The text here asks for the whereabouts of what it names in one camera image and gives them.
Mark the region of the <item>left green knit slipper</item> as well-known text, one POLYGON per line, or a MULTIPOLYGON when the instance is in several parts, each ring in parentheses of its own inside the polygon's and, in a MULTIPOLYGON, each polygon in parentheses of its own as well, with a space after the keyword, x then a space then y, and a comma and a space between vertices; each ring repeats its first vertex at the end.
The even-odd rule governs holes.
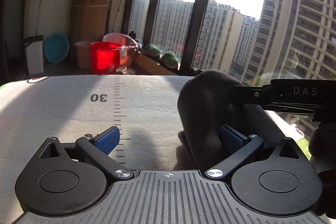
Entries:
POLYGON ((161 50, 154 44, 147 44, 142 48, 142 53, 148 56, 160 56, 161 50))

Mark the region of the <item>red plastic bucket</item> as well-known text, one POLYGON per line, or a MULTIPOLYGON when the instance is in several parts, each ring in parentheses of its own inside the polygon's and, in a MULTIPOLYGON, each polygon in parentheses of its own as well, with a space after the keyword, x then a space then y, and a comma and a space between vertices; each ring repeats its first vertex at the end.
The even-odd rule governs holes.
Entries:
POLYGON ((93 75, 113 75, 120 66, 122 45, 114 42, 95 42, 90 45, 93 75))

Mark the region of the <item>teal plastic basin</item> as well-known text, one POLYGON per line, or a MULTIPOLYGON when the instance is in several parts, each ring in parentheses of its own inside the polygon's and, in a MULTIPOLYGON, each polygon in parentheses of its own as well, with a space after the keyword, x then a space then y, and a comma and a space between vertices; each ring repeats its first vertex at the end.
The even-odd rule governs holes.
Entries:
POLYGON ((49 63, 58 64, 67 57, 69 49, 70 44, 65 35, 52 34, 44 43, 43 53, 49 63))

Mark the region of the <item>brown cardboard box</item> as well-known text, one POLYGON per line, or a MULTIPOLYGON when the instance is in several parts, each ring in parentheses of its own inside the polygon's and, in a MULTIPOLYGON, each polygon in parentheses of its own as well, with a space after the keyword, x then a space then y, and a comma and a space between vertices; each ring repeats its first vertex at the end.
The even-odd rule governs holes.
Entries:
POLYGON ((72 0, 70 14, 70 42, 99 41, 105 34, 105 25, 111 0, 72 0))

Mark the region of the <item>colourful cartoon play mat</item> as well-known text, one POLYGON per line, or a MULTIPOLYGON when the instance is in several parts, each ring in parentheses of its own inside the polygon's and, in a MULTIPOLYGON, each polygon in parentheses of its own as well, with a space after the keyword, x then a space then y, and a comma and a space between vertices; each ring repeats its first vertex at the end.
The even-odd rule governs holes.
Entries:
POLYGON ((269 217, 245 208, 221 182, 193 172, 179 153, 181 76, 60 76, 1 87, 1 223, 317 223, 306 213, 269 217), (139 169, 79 215, 24 213, 15 182, 50 136, 64 143, 116 126, 112 158, 139 169))

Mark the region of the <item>dark grey knit garment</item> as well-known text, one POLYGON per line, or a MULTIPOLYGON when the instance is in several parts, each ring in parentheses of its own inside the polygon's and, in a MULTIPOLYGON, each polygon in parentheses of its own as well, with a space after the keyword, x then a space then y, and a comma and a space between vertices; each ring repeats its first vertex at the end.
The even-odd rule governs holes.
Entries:
POLYGON ((220 142, 218 131, 228 125, 239 133, 256 134, 266 147, 280 143, 284 134, 258 105, 235 102, 231 90, 241 83, 214 70, 190 79, 181 89, 177 109, 183 130, 178 137, 193 166, 205 172, 230 153, 220 142))

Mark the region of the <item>pink plastic basin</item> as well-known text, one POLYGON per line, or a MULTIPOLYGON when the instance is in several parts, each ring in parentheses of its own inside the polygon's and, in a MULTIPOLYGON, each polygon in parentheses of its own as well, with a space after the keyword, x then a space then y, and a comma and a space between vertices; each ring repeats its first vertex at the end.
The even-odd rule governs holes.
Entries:
POLYGON ((131 68, 133 58, 139 54, 139 45, 133 38, 121 33, 110 33, 103 37, 103 42, 114 42, 122 45, 123 52, 120 58, 120 66, 131 68))

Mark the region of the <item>green knit slipper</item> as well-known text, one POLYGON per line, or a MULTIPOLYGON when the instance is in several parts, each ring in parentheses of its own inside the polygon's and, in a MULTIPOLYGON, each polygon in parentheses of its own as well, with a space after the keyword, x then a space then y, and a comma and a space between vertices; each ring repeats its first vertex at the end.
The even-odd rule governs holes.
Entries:
POLYGON ((176 55, 172 51, 165 52, 161 56, 161 61, 163 64, 169 68, 176 69, 179 65, 179 61, 176 55))
POLYGON ((148 56, 160 56, 161 50, 154 44, 147 44, 142 48, 142 53, 148 56))

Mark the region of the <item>right green knit slipper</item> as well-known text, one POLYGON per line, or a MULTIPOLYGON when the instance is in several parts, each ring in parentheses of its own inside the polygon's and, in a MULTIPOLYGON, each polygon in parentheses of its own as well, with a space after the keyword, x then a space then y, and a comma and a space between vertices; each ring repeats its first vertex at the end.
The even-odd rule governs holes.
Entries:
POLYGON ((163 64, 169 68, 176 69, 179 65, 179 61, 176 55, 172 51, 165 52, 161 56, 161 61, 163 64))

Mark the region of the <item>white black trash bin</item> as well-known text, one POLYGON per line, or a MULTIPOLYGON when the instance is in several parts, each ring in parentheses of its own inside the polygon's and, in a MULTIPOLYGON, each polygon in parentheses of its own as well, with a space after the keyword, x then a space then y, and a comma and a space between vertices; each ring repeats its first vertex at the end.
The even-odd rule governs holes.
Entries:
POLYGON ((27 37, 23 43, 29 75, 43 73, 43 36, 27 37))

